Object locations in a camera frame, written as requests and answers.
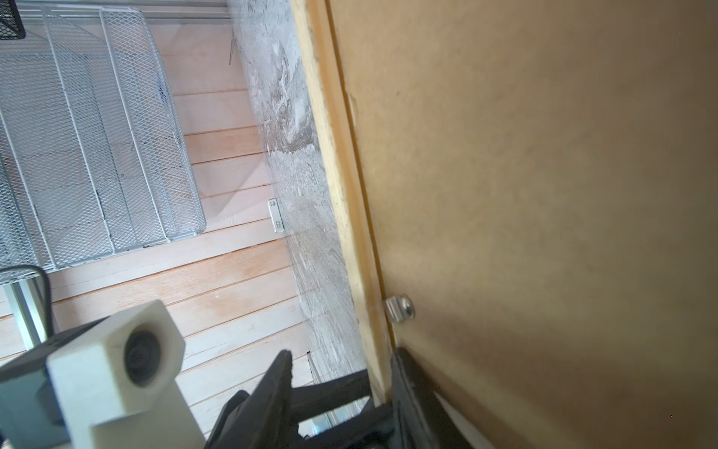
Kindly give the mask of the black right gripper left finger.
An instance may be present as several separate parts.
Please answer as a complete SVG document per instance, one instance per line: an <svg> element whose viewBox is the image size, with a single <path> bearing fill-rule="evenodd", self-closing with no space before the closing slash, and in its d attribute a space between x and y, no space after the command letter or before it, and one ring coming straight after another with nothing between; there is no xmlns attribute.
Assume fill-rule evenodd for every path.
<svg viewBox="0 0 718 449"><path fill-rule="evenodd" d="M226 402L205 447L287 448L292 368L292 353L280 351L252 394L241 390Z"/></svg>

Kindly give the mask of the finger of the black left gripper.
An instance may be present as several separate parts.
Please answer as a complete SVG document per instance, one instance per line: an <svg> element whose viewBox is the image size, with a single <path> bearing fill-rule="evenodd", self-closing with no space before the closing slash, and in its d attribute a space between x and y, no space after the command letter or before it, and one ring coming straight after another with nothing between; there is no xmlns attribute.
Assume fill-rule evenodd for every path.
<svg viewBox="0 0 718 449"><path fill-rule="evenodd" d="M292 448L393 448L396 425L391 404L360 413Z"/></svg>
<svg viewBox="0 0 718 449"><path fill-rule="evenodd" d="M292 423L299 424L372 395L367 370L360 370L318 385L292 390Z"/></svg>

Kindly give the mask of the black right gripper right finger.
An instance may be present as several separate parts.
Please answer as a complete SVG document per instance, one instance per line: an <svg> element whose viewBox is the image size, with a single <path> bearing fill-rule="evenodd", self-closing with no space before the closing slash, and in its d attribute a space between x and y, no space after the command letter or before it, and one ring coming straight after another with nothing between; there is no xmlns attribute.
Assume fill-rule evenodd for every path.
<svg viewBox="0 0 718 449"><path fill-rule="evenodd" d="M398 448L471 448L412 355L392 355L392 404Z"/></svg>

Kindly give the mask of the wooden backing board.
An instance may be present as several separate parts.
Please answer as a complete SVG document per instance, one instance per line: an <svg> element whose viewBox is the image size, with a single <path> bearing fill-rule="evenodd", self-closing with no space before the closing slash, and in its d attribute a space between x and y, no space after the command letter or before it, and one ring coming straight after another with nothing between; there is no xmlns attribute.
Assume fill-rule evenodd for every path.
<svg viewBox="0 0 718 449"><path fill-rule="evenodd" d="M442 396L500 448L716 447L716 3L329 9Z"/></svg>

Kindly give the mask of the light wooden picture frame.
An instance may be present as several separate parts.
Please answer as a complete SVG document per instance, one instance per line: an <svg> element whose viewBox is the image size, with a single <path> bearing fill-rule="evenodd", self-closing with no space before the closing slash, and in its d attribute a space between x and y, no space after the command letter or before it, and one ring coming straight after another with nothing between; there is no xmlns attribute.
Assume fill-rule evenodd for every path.
<svg viewBox="0 0 718 449"><path fill-rule="evenodd" d="M291 8L371 390L379 405L391 400L393 344L383 310L330 3L293 1Z"/></svg>

